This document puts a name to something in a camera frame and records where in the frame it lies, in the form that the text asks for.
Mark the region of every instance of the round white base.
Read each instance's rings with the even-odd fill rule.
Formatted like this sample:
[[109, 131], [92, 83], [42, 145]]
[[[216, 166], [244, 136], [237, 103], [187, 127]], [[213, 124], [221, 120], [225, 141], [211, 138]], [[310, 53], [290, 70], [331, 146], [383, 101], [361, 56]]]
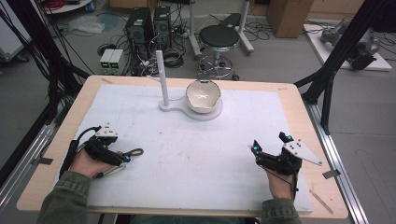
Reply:
[[187, 115], [187, 117], [189, 117], [191, 119], [195, 119], [198, 121], [209, 121], [209, 120], [215, 119], [218, 115], [221, 114], [222, 101], [220, 99], [218, 102], [217, 108], [214, 111], [212, 111], [210, 113], [206, 113], [206, 114], [200, 114], [200, 113], [197, 113], [197, 112], [191, 110], [188, 106], [186, 96], [183, 96], [182, 98], [180, 98], [178, 100], [169, 99], [168, 106], [165, 106], [163, 101], [161, 101], [160, 109], [164, 112], [178, 110], [178, 111], [183, 112], [185, 115]]

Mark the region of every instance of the stool seat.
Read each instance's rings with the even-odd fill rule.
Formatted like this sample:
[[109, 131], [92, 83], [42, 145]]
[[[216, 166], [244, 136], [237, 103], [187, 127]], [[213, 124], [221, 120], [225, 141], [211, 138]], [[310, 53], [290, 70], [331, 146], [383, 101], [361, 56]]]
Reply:
[[199, 34], [201, 42], [212, 49], [232, 48], [239, 41], [235, 29], [221, 25], [207, 26]]

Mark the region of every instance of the sleeve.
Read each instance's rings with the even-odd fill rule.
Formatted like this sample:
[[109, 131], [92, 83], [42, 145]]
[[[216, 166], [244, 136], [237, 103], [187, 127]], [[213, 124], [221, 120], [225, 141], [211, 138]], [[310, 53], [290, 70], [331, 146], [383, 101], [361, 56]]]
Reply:
[[85, 175], [64, 172], [52, 192], [44, 199], [37, 224], [86, 224], [90, 184], [91, 180]]
[[262, 223], [300, 224], [300, 218], [290, 199], [273, 199], [262, 203]]

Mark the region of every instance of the person's left hand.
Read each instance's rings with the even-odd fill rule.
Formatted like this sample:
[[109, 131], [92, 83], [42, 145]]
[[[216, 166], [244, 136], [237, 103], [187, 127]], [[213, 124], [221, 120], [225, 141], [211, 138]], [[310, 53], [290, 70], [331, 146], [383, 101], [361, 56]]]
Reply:
[[69, 171], [93, 178], [94, 175], [109, 167], [111, 167], [110, 164], [93, 160], [85, 149], [82, 149], [74, 158]]

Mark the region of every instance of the caster wheel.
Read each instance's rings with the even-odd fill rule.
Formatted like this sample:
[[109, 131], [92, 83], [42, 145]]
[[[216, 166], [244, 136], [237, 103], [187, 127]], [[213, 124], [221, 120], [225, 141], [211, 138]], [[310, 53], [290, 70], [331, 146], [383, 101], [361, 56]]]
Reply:
[[201, 72], [205, 71], [205, 65], [204, 65], [204, 64], [200, 64], [200, 65], [199, 65], [199, 70], [200, 70]]
[[233, 81], [239, 81], [239, 76], [238, 75], [233, 75]]

